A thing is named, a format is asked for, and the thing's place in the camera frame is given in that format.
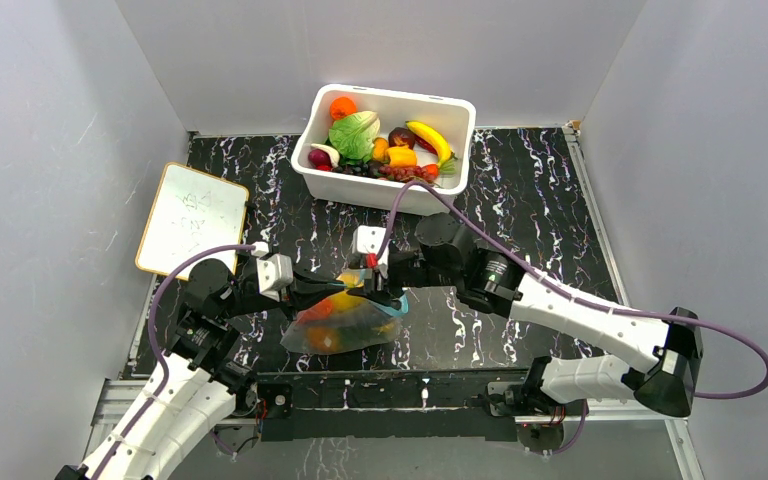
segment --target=whiteboard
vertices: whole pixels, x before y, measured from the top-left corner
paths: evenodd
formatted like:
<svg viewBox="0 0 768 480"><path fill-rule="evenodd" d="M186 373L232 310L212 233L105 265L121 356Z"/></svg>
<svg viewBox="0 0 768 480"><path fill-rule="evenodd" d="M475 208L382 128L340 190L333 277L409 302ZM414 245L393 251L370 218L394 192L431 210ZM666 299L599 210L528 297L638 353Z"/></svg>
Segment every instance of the whiteboard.
<svg viewBox="0 0 768 480"><path fill-rule="evenodd" d="M143 239L137 268L169 275L188 258L208 248L240 243L249 191L242 185L177 163L163 169ZM221 260L233 273L237 252L219 252L207 258ZM178 278L188 280L192 266Z"/></svg>

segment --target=yellow pepper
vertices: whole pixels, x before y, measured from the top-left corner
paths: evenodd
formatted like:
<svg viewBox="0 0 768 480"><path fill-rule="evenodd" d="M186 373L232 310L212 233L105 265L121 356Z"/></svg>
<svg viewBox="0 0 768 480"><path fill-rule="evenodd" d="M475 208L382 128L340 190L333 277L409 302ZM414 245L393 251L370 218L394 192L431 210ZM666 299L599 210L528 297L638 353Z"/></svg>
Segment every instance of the yellow pepper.
<svg viewBox="0 0 768 480"><path fill-rule="evenodd" d="M331 310L332 314L357 308L366 301L363 297L355 297L346 292L335 293L328 298L331 300L331 305L333 307Z"/></svg>
<svg viewBox="0 0 768 480"><path fill-rule="evenodd" d="M355 272L343 272L337 276L337 280L346 284L349 288L360 286L360 276Z"/></svg>
<svg viewBox="0 0 768 480"><path fill-rule="evenodd" d="M390 159L391 167L398 168L416 166L416 152L408 147L390 147L387 149L386 153L387 158Z"/></svg>
<svg viewBox="0 0 768 480"><path fill-rule="evenodd" d="M383 163L388 148L390 148L390 144L387 143L386 138L376 138L372 142L372 159Z"/></svg>

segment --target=banana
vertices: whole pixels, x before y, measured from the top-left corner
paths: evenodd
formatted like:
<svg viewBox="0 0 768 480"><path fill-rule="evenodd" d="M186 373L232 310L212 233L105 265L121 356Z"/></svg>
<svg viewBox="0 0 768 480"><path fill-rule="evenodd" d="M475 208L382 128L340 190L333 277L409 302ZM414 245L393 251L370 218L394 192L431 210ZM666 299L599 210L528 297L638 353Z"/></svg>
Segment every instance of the banana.
<svg viewBox="0 0 768 480"><path fill-rule="evenodd" d="M443 138L443 135L440 135L437 130L434 130L422 122L405 122L405 125L414 135L422 138L434 147L434 150L437 151L438 166L443 166L443 164L455 158L452 153L452 148L449 147L449 142L447 142L446 139Z"/></svg>

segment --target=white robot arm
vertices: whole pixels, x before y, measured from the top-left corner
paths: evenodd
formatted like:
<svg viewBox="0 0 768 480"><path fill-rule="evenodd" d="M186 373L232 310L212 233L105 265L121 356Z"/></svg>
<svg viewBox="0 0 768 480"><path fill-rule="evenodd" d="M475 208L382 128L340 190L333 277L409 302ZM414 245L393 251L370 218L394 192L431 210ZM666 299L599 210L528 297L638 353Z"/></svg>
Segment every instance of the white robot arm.
<svg viewBox="0 0 768 480"><path fill-rule="evenodd" d="M349 266L362 269L365 279L350 294L393 306L404 288L451 286L462 303L477 311L543 325L609 353L576 360L538 358L531 368L519 370L526 374L524 382L489 382L476 393L491 415L546 415L588 398L634 398L665 415L690 413L702 356L697 329L615 315L615 309L628 308L568 287L573 300L563 298L551 288L557 282L539 272L526 275L448 215L420 222L417 250L382 250L384 233L366 226L356 232ZM223 319L271 308L293 313L344 288L292 265L286 256L264 248L258 254L240 278L217 260L195 265L165 357L163 391L155 395L164 375L159 364L110 436L80 466L64 467L56 480L166 479L218 422L254 406L238 397L256 391L257 374L236 363L229 351L236 333ZM588 308L575 299L604 308Z"/></svg>

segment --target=gray wall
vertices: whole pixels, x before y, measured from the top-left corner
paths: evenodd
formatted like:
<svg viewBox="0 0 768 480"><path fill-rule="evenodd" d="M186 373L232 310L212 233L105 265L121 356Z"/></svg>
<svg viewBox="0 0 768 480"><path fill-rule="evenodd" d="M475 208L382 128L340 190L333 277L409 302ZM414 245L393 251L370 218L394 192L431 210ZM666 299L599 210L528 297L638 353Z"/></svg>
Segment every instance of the gray wall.
<svg viewBox="0 0 768 480"><path fill-rule="evenodd" d="M650 0L582 128L632 303L768 349L768 2ZM704 340L700 389L760 380L749 350ZM768 391L697 401L691 433L707 478L768 478Z"/></svg>
<svg viewBox="0 0 768 480"><path fill-rule="evenodd" d="M117 2L184 126L233 134L301 132L327 83L580 119L645 0Z"/></svg>
<svg viewBox="0 0 768 480"><path fill-rule="evenodd" d="M0 1L0 480L81 460L149 277L134 255L186 133L111 1Z"/></svg>

